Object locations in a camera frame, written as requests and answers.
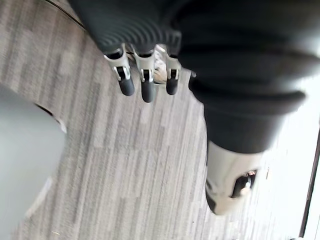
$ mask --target silver metal component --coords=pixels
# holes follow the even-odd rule
[[[127,79],[127,80],[130,79],[131,73],[130,73],[130,70],[128,70],[128,68],[123,67],[123,66],[121,66],[121,67],[118,66],[118,68],[122,68],[124,76],[125,76],[125,79]],[[115,75],[116,75],[116,78],[118,79],[118,81],[121,81],[122,79],[121,79],[121,76],[120,76],[120,74],[118,72],[117,67],[113,66],[112,70],[115,72]]]
[[[215,202],[214,213],[223,215],[241,204],[251,193],[251,183],[240,191],[240,197],[231,197],[236,180],[245,174],[254,175],[260,168],[261,153],[244,154],[226,150],[208,141],[207,177],[205,190]]]
[[[141,82],[144,83],[145,81],[149,81],[150,83],[152,83],[154,81],[155,75],[155,53],[153,52],[149,57],[140,57],[134,50],[134,58],[139,71]],[[149,72],[149,79],[145,79],[145,70]]]
[[[145,82],[145,81],[149,81],[150,83],[154,81],[154,75],[152,74],[152,71],[150,69],[148,69],[148,76],[149,78],[146,79],[145,78],[145,74],[144,74],[145,69],[141,69],[141,82]]]
[[[172,79],[172,71],[176,70],[176,75],[174,79],[178,80],[181,70],[181,64],[177,58],[170,57],[166,54],[166,75],[168,79]]]
[[[130,65],[129,65],[129,60],[128,60],[128,57],[127,57],[124,49],[123,49],[122,56],[118,59],[110,59],[106,55],[104,55],[104,58],[109,62],[109,65],[112,68],[112,70],[115,72],[118,81],[122,80],[122,78],[119,74],[118,68],[122,68],[125,79],[127,79],[127,80],[130,79],[130,77],[131,77]]]

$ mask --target gray carpet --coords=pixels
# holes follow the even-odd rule
[[[188,90],[189,74],[176,96],[159,87],[146,104],[134,72],[136,94],[123,96],[93,41],[63,13],[43,0],[1,0],[1,83],[51,109],[68,128],[54,186],[12,239],[296,237],[317,131],[302,127],[311,126],[307,120],[289,120],[245,206],[214,216],[204,192],[203,109]],[[301,139],[310,144],[302,149]]]

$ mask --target robotic arm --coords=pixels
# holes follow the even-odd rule
[[[69,0],[115,71],[134,93],[122,44],[131,45],[142,98],[151,102],[156,44],[165,44],[167,92],[175,94],[180,64],[204,104],[206,199],[224,214],[251,192],[263,152],[285,115],[303,103],[301,78],[319,73],[319,4],[300,1]]]

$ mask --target white plastic part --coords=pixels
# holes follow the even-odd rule
[[[64,144],[52,116],[0,85],[0,240],[44,200]]]
[[[226,150],[212,141],[208,141],[207,149],[207,177],[211,189],[205,189],[209,197],[215,202],[214,213],[224,215],[235,206],[241,204],[245,197],[251,194],[251,188],[246,188],[242,196],[231,198],[236,180],[253,170],[260,168],[263,152],[243,154]]]
[[[172,70],[176,70],[175,79],[179,79],[181,64],[177,58],[170,57],[166,54],[166,75],[168,79],[172,78]]]
[[[149,79],[148,81],[152,83],[154,81],[154,75],[155,75],[155,53],[153,52],[151,56],[149,57],[140,57],[136,51],[134,51],[134,58],[136,61],[136,66],[138,68],[138,72],[140,75],[141,82],[145,82],[144,78],[144,70],[149,71]]]
[[[108,58],[108,56],[104,55],[104,58],[108,61],[110,67],[115,72],[118,81],[121,81],[121,77],[120,77],[118,70],[117,70],[118,67],[123,68],[125,79],[130,79],[130,77],[131,77],[129,60],[128,60],[128,57],[127,57],[125,50],[123,48],[122,48],[122,50],[123,50],[123,54],[118,59],[110,59],[110,58]]]

